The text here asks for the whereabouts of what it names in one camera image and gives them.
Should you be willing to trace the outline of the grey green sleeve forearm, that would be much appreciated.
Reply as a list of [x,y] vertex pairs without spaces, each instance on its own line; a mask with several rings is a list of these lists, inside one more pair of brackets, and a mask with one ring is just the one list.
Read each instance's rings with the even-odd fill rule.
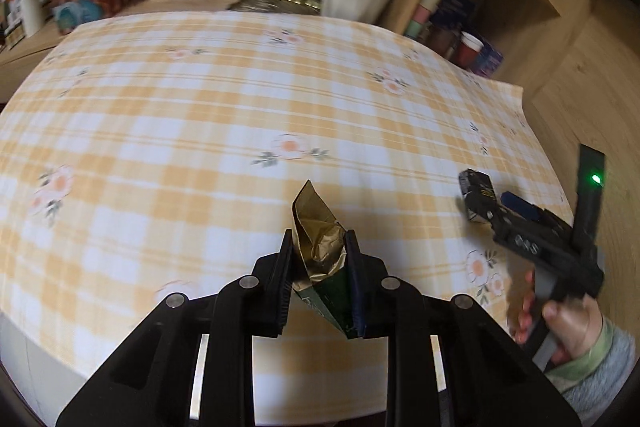
[[589,351],[550,369],[546,376],[582,425],[592,426],[620,393],[636,361],[634,337],[604,319],[601,334]]

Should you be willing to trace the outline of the person's right hand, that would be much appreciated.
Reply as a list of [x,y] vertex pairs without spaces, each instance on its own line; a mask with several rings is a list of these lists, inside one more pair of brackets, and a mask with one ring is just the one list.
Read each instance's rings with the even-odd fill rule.
[[[518,312],[518,321],[514,326],[513,337],[519,345],[526,343],[529,329],[533,327],[535,271],[526,272],[525,280],[532,288],[523,296],[521,311]],[[549,300],[542,306],[541,315],[556,339],[556,349],[550,358],[555,366],[576,360],[590,351],[603,329],[602,312],[597,300],[589,295],[582,297],[582,300],[570,297],[562,303]]]

